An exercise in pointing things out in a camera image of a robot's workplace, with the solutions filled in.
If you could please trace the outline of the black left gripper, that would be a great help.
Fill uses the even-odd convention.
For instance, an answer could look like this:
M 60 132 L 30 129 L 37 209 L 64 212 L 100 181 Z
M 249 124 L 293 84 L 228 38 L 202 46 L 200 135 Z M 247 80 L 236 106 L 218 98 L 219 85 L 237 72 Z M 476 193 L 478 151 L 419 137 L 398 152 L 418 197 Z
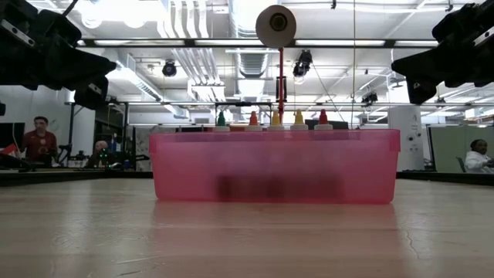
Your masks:
M 107 105 L 106 75 L 117 64 L 76 48 L 82 34 L 67 15 L 78 1 L 58 13 L 39 11 L 26 0 L 0 0 L 0 85 L 86 86 L 75 91 L 75 104 L 90 110 Z

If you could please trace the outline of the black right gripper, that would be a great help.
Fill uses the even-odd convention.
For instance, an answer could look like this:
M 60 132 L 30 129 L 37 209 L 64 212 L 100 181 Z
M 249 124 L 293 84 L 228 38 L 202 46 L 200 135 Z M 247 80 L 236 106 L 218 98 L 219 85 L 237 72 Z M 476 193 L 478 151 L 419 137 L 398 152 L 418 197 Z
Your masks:
M 438 42 L 435 48 L 391 64 L 408 80 L 410 103 L 430 100 L 437 93 L 437 83 L 482 87 L 494 82 L 494 0 L 467 3 L 447 14 L 432 35 Z

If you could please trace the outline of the red food coloring bottle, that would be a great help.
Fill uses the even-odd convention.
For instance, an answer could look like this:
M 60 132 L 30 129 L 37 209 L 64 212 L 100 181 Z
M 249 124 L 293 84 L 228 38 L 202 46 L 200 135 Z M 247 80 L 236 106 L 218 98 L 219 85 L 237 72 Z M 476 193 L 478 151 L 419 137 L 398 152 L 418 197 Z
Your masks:
M 318 124 L 314 126 L 315 131 L 327 131 L 332 130 L 333 125 L 329 123 L 327 119 L 327 113 L 324 109 L 320 111 Z

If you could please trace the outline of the yellow food coloring bottle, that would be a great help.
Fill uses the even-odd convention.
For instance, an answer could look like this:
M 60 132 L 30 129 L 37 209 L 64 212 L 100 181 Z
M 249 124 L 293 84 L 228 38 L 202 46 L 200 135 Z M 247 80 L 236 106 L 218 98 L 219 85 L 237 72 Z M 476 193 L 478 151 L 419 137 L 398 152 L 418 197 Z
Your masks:
M 285 127 L 281 124 L 279 112 L 277 110 L 272 112 L 271 124 L 267 127 L 268 131 L 284 131 Z
M 296 110 L 295 120 L 293 125 L 290 126 L 291 131 L 307 131 L 309 130 L 308 125 L 305 124 L 303 119 L 303 114 L 301 110 Z

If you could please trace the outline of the green food coloring bottle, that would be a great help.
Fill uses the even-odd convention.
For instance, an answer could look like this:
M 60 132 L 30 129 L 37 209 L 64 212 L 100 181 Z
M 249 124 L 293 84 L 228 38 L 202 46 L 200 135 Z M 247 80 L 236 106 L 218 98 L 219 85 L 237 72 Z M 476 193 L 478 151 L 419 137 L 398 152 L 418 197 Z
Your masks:
M 218 115 L 216 125 L 213 127 L 214 132 L 229 132 L 230 127 L 226 124 L 225 115 L 221 111 Z

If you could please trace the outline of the orange food coloring bottle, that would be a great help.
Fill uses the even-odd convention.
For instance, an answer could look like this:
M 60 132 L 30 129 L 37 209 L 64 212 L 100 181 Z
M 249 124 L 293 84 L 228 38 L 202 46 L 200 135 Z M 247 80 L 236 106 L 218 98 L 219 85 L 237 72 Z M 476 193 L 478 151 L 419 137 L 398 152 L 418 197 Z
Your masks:
M 245 127 L 245 131 L 263 131 L 262 126 L 258 123 L 257 114 L 255 111 L 252 111 L 249 118 L 249 125 Z

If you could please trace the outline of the dark shelving unit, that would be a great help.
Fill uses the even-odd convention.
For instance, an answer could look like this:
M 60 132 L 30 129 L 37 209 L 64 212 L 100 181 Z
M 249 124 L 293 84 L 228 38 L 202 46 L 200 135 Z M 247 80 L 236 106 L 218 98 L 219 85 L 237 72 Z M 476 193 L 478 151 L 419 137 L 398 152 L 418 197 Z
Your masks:
M 96 110 L 93 148 L 97 141 L 106 141 L 110 156 L 125 169 L 135 168 L 135 143 L 130 130 L 129 103 L 110 103 Z

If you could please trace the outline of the white column device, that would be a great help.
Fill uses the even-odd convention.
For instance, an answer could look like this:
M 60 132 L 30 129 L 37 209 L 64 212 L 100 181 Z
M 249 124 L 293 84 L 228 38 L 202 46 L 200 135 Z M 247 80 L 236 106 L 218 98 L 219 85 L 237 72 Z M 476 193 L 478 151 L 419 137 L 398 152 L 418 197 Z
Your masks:
M 391 107 L 388 127 L 400 131 L 401 151 L 397 171 L 424 170 L 423 133 L 419 107 Z

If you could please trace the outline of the green partition panel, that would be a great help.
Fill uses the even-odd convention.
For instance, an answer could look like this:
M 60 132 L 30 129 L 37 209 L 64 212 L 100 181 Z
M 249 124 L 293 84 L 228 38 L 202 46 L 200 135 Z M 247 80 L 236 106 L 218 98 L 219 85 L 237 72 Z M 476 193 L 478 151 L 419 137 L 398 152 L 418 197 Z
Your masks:
M 467 153 L 474 140 L 484 140 L 487 144 L 486 156 L 494 159 L 494 127 L 486 125 L 431 126 L 431 158 L 437 172 L 466 173 Z

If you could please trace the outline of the person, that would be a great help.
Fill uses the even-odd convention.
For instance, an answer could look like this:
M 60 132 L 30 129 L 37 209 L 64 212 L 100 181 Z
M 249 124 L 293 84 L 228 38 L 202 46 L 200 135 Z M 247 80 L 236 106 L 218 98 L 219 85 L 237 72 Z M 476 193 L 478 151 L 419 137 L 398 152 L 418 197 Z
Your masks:
M 471 150 L 465 156 L 466 172 L 494 175 L 494 159 L 487 155 L 487 142 L 483 139 L 476 139 L 470 144 L 470 148 Z
M 47 130 L 49 121 L 46 117 L 37 116 L 33 122 L 35 129 L 23 135 L 19 153 L 25 153 L 27 161 L 50 164 L 58 154 L 56 136 Z
M 93 154 L 88 160 L 89 168 L 105 168 L 110 158 L 110 149 L 106 141 L 97 141 Z

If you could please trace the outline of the black computer monitor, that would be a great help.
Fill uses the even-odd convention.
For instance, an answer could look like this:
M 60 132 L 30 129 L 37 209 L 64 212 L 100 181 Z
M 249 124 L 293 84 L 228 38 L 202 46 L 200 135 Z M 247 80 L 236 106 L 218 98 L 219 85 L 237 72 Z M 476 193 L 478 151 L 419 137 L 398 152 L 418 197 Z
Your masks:
M 0 149 L 20 147 L 24 133 L 25 123 L 0 123 Z

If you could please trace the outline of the dark computer monitor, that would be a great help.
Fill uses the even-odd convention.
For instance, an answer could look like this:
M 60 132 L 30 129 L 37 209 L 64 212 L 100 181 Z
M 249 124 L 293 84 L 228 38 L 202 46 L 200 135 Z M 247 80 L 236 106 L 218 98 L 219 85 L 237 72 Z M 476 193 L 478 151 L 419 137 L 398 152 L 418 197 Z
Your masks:
M 320 124 L 318 120 L 310 119 L 305 120 L 305 124 L 310 130 L 347 130 L 348 123 L 345 121 L 331 121 L 328 120 L 326 124 Z

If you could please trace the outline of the red desk lamp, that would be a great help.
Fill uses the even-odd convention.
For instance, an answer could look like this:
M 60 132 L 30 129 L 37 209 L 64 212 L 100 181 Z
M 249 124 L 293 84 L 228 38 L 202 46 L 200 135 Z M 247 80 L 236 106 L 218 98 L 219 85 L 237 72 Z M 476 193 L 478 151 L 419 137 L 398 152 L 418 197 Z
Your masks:
M 259 13 L 255 22 L 255 32 L 260 42 L 270 49 L 279 51 L 279 122 L 283 122 L 284 114 L 284 49 L 294 40 L 296 34 L 296 18 L 283 5 L 270 5 Z

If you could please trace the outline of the long ceiling light bar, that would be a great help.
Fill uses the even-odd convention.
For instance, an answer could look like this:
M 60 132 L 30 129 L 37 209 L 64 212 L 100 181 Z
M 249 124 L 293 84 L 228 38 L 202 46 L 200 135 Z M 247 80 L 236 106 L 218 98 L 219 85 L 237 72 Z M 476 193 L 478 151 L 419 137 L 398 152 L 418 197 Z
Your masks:
M 286 48 L 430 49 L 435 40 L 418 39 L 292 39 Z M 81 39 L 80 48 L 262 48 L 259 39 Z

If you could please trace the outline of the pink translucent plastic bin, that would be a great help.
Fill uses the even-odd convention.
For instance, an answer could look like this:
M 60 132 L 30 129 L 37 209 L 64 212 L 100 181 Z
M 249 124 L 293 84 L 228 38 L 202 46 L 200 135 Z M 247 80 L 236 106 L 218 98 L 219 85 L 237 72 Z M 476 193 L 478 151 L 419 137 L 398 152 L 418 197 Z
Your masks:
M 168 201 L 388 204 L 398 130 L 152 134 L 156 196 Z

